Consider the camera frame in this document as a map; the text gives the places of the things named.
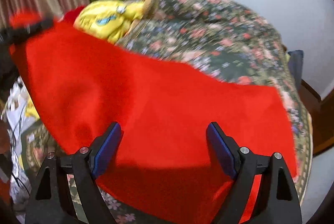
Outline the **dark blue hanging cloth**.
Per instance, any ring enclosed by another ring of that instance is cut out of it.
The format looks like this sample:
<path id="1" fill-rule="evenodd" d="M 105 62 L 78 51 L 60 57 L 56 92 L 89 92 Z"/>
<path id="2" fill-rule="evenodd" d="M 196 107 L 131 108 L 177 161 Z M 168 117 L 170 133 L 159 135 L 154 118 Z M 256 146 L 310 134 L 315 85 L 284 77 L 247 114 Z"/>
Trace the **dark blue hanging cloth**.
<path id="1" fill-rule="evenodd" d="M 304 51 L 294 50 L 288 51 L 288 68 L 294 78 L 297 90 L 300 89 L 302 83 L 302 70 L 304 65 Z"/>

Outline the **red hooded sweatshirt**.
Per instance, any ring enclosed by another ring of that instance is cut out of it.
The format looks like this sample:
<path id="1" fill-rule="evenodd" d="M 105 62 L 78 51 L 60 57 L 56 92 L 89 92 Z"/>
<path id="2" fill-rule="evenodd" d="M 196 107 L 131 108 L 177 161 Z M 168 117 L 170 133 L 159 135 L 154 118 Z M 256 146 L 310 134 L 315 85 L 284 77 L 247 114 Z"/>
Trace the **red hooded sweatshirt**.
<path id="1" fill-rule="evenodd" d="M 232 186 L 207 141 L 210 122 L 254 153 L 280 152 L 297 174 L 288 113 L 274 87 L 218 81 L 124 50 L 56 21 L 9 48 L 33 104 L 66 153 L 118 122 L 122 139 L 97 184 L 174 223 L 210 223 Z"/>

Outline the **brown wooden door frame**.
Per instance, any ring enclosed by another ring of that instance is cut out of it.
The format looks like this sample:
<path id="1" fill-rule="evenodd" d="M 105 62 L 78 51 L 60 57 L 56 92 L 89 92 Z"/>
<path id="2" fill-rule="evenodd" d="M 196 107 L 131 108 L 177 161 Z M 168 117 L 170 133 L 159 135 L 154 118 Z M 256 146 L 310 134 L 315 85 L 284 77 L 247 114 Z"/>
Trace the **brown wooden door frame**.
<path id="1" fill-rule="evenodd" d="M 324 98 L 304 80 L 298 94 L 310 113 L 313 127 L 313 155 L 333 147 L 333 90 Z"/>

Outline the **yellow cartoon print garment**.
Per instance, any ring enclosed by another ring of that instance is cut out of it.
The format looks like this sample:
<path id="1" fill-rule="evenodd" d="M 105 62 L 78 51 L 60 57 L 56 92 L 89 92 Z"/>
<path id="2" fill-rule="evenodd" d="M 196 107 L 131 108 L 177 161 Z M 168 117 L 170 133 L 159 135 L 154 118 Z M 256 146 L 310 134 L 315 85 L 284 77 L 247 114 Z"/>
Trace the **yellow cartoon print garment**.
<path id="1" fill-rule="evenodd" d="M 97 0 L 79 13 L 74 28 L 114 44 L 127 34 L 134 22 L 142 19 L 143 10 L 142 0 Z"/>

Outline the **floral green bedspread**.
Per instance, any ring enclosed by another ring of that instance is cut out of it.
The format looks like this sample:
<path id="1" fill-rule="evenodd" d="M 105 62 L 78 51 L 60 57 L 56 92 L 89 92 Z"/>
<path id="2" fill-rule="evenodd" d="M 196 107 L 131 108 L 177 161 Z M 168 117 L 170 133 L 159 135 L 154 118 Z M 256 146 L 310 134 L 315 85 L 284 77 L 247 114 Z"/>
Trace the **floral green bedspread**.
<path id="1" fill-rule="evenodd" d="M 312 126 L 276 29 L 233 0 L 142 1 L 142 19 L 111 44 L 150 58 L 187 64 L 221 82 L 276 88 L 292 126 L 297 164 L 297 174 L 292 178 L 302 200 L 310 172 Z M 83 9 L 66 13 L 62 20 L 73 19 L 74 26 Z M 167 221 L 100 190 L 116 223 Z"/>

